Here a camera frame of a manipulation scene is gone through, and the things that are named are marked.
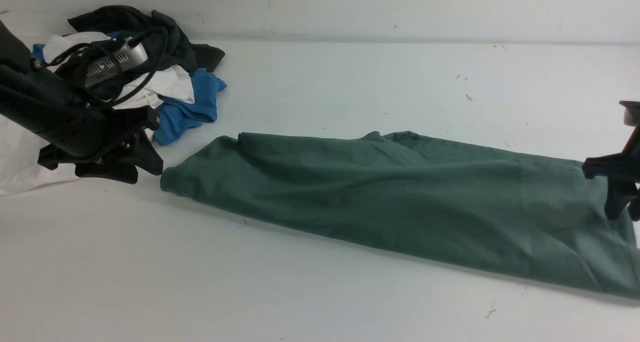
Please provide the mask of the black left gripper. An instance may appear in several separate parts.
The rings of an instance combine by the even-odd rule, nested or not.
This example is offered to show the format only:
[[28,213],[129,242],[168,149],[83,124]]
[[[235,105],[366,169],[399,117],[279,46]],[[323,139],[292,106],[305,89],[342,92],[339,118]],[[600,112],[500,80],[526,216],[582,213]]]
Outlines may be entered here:
[[39,151],[39,165],[55,170],[75,165],[79,178],[101,178],[134,185],[138,169],[159,176],[163,160],[146,135],[160,119],[151,107],[82,111],[62,124],[57,137]]

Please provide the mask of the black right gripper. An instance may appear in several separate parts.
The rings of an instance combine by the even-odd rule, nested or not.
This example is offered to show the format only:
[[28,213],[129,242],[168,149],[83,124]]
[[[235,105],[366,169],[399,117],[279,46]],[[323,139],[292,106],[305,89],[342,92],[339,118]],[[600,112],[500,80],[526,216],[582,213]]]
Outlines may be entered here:
[[624,124],[633,127],[622,152],[613,155],[587,158],[583,165],[583,175],[587,179],[606,176],[617,180],[607,180],[605,215],[611,221],[627,211],[631,220],[640,221],[640,103],[620,101],[625,108]]

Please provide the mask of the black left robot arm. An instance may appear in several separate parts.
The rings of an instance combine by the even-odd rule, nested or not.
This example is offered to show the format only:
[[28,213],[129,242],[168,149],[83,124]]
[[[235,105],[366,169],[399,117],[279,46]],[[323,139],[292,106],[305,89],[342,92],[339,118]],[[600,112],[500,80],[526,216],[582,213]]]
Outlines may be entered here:
[[155,110],[116,110],[121,99],[99,99],[90,87],[146,62],[143,39],[154,32],[165,36],[164,28],[127,40],[81,42],[50,63],[32,58],[6,25],[1,32],[1,114],[46,141],[39,165],[73,165],[79,178],[128,184],[138,181],[139,169],[162,174],[163,160],[146,135],[160,127]]

